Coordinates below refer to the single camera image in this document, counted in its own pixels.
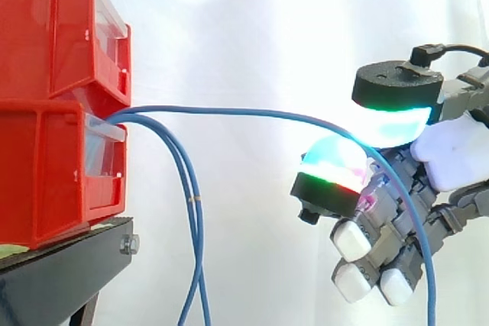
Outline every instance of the cable connector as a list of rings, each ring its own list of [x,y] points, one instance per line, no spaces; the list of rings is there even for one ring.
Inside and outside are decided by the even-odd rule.
[[[431,62],[445,55],[446,51],[446,46],[443,44],[417,46],[411,51],[410,63],[422,68],[429,68]]]

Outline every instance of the transparent drawer front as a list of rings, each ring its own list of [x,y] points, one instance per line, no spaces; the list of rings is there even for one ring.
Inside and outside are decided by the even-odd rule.
[[[96,0],[96,36],[103,52],[118,64],[117,40],[128,38],[128,27],[110,0]]]
[[[115,172],[115,145],[123,143],[126,133],[100,118],[85,117],[85,174],[87,176],[118,176]]]

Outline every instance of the red storage drawer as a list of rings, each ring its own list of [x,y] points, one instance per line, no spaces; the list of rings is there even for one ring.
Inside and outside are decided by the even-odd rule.
[[[77,102],[0,102],[0,244],[37,248],[125,207],[125,131]]]
[[[0,244],[37,248],[125,209],[131,30],[109,0],[0,0]]]
[[[0,98],[131,102],[129,27],[109,0],[0,0]]]

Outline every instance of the white fingertip pad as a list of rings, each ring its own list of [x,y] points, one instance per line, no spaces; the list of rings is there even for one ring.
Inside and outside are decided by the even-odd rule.
[[[451,192],[489,178],[489,129],[464,113],[426,127],[410,146],[415,160],[424,162],[431,186]]]
[[[399,269],[390,269],[382,273],[381,291],[390,305],[403,305],[413,294]]]
[[[364,275],[353,263],[340,267],[334,282],[336,288],[349,303],[359,301],[372,290]]]
[[[332,239],[339,253],[349,263],[361,259],[372,249],[368,239],[353,221],[346,221],[337,227]]]

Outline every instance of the black metal stand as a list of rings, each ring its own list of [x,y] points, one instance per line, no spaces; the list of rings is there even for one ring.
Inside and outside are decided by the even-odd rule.
[[[91,326],[97,295],[132,256],[121,244],[133,235],[132,218],[47,249],[0,260],[0,325]]]

